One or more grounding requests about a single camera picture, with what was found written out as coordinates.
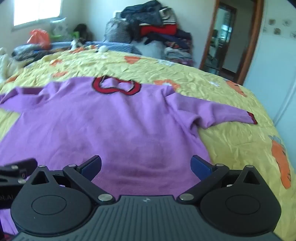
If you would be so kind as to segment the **purple sweater red collar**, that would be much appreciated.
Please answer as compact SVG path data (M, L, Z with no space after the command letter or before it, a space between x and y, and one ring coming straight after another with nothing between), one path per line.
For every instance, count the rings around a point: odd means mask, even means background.
M20 115L1 140L1 164L35 158L60 170L98 155L93 182L115 197L179 196L199 182L191 157L210 161L198 128L257 123L244 109L109 76L16 87L1 109Z

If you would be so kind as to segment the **pile of dark clothes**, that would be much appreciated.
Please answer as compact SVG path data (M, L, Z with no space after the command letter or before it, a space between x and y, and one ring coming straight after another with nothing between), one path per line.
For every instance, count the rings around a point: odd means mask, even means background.
M127 6L120 13L120 18L127 21L132 40L139 42L145 38L145 45L160 42L164 45L166 60L194 66L192 35L178 27L172 8L163 6L159 1L148 1Z

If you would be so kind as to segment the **yellow carrot print bedspread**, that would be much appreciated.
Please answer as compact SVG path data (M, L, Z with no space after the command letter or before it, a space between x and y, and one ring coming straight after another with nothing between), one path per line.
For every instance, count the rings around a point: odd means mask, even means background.
M194 155L254 165L281 205L275 233L295 240L295 171L253 93L221 77L123 52L43 57L1 84L1 164L60 170L99 155L93 182L114 197L179 196L199 182Z

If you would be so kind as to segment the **blue striped blanket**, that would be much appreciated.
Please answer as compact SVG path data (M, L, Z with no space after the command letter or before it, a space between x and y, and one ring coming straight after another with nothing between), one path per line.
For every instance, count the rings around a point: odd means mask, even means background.
M119 42L99 42L99 41L88 41L84 44L85 47L94 45L94 46L107 46L109 50L111 51L118 51L118 52L126 52L126 53L132 53L137 55L142 55L142 52L137 49L132 44L128 43L119 43Z

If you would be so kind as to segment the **orange plastic bag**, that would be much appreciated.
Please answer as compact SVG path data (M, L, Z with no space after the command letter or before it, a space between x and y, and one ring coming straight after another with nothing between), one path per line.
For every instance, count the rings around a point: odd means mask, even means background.
M30 31L30 37L27 40L28 44L37 44L40 45L43 49L50 49L50 36L48 32L42 29L34 29Z

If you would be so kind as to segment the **floral white pillow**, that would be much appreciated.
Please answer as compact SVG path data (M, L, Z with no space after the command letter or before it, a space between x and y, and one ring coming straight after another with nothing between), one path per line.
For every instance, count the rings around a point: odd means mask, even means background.
M66 19L67 18L50 21L50 38L53 42L64 42L71 39Z

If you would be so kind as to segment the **checkered houndstooth bag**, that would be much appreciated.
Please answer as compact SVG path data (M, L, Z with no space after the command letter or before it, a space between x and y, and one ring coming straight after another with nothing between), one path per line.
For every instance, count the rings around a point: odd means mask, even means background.
M105 27L104 41L129 44L132 37L128 23L122 19L111 18Z

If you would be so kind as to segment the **window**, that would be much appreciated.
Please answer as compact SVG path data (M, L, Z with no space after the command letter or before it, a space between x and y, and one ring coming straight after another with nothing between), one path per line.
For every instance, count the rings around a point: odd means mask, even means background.
M14 26L60 16L62 0L14 1Z

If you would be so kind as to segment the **wooden door frame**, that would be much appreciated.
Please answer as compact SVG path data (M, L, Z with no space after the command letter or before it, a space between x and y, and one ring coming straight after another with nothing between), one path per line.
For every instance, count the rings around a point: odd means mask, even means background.
M200 69L243 85L257 45L264 1L215 1Z

